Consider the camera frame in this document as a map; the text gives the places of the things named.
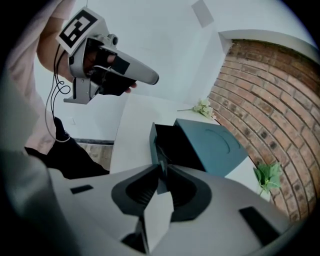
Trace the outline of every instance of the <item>floor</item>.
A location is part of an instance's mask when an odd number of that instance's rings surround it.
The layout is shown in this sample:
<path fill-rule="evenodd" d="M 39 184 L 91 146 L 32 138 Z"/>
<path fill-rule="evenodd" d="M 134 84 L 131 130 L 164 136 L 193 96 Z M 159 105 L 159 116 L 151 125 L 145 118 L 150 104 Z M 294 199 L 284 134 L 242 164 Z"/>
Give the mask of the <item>floor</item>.
<path fill-rule="evenodd" d="M 271 200 L 292 221 L 320 198 L 319 74 L 319 65 L 291 49 L 236 40 L 209 95 L 217 121 L 255 164 L 281 163 Z"/>
<path fill-rule="evenodd" d="M 110 171 L 113 145 L 78 143 L 89 154 L 93 161 Z"/>

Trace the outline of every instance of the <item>white table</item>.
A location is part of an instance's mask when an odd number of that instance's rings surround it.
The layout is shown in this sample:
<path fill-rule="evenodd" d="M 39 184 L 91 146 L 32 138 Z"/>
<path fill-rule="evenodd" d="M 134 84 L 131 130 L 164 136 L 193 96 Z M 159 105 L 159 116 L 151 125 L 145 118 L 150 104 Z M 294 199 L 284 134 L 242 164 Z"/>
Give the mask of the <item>white table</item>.
<path fill-rule="evenodd" d="M 190 109 L 192 106 L 161 98 L 130 94 L 125 104 L 114 141 L 110 173 L 118 173 L 152 164 L 149 135 L 152 123 L 173 126 L 176 119 L 187 119 L 219 125 Z M 239 182 L 259 193 L 259 183 L 253 171 L 254 163 L 247 157 L 226 178 Z M 261 196 L 269 201 L 270 195 Z"/>

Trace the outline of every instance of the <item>person's hand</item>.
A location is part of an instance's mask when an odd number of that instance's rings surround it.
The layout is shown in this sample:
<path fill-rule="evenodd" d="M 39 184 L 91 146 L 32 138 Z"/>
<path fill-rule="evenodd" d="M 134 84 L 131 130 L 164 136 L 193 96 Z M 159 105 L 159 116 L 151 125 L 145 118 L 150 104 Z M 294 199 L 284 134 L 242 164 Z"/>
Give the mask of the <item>person's hand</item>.
<path fill-rule="evenodd" d="M 94 66 L 96 56 L 97 56 L 97 52 L 90 52 L 85 56 L 84 63 L 83 63 L 83 70 L 85 73 L 89 72 Z M 115 57 L 116 57 L 115 55 L 109 55 L 107 62 L 112 64 L 112 62 L 114 62 L 115 60 Z M 126 89 L 125 92 L 129 94 L 131 92 L 131 88 L 134 89 L 136 87 L 137 87 L 137 84 L 134 83 L 133 85 L 130 86 L 130 88 Z"/>

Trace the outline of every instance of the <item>person's arm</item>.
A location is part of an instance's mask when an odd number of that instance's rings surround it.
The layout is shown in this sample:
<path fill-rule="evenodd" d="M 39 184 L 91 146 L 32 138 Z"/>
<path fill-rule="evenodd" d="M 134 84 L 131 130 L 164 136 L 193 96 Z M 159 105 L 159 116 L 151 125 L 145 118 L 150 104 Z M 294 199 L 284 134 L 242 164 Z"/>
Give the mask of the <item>person's arm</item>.
<path fill-rule="evenodd" d="M 40 63 L 51 72 L 54 71 L 54 60 L 59 45 L 56 37 L 61 31 L 63 23 L 64 20 L 61 18 L 49 18 L 44 30 L 40 35 L 40 40 L 36 51 Z M 64 49 L 60 47 L 56 62 L 63 51 Z M 59 64 L 58 74 L 70 82 L 73 81 L 73 76 L 69 71 L 68 54 L 66 53 L 63 55 Z"/>

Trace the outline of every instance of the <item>pink sleeve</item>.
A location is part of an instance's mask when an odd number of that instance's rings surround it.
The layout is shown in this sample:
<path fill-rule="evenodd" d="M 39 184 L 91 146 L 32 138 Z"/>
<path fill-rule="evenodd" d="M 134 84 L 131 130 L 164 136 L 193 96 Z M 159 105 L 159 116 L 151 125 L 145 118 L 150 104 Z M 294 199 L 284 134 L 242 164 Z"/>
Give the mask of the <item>pink sleeve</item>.
<path fill-rule="evenodd" d="M 68 20 L 74 4 L 75 0 L 62 0 L 61 3 L 59 3 L 59 5 L 55 8 L 51 17 Z"/>

